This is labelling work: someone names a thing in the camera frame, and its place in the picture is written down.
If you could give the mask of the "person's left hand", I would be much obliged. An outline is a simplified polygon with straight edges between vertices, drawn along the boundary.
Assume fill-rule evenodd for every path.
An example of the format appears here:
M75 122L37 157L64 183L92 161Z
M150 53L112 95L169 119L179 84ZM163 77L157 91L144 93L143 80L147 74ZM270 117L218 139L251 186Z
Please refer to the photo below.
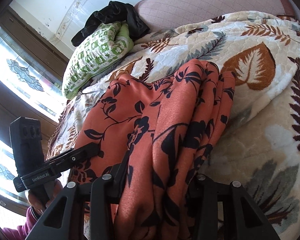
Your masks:
M52 201L57 197L57 194L59 194L62 191L63 187L61 182L57 179L55 180L54 188L53 188L53 194L50 200L43 204L34 194L31 190L27 190L25 192L25 196L29 202L29 204L34 208L36 213L39 215L42 215L45 209L52 203Z

